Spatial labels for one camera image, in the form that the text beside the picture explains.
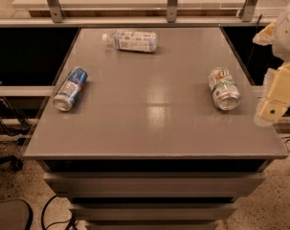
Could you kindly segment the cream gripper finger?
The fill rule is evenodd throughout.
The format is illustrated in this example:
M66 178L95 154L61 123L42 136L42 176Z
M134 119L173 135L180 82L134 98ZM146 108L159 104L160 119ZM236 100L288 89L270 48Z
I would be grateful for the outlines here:
M269 68L262 84L254 122L260 127L276 123L290 107L290 61L277 70Z
M254 36L253 42L261 46L273 45L275 27L276 27L275 21L268 24L264 29L262 29L259 33L257 33Z

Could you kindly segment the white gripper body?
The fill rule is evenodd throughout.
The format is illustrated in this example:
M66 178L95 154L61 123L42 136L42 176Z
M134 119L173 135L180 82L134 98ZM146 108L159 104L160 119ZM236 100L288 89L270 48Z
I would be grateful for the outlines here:
M284 61L290 61L290 3L277 19L273 54Z

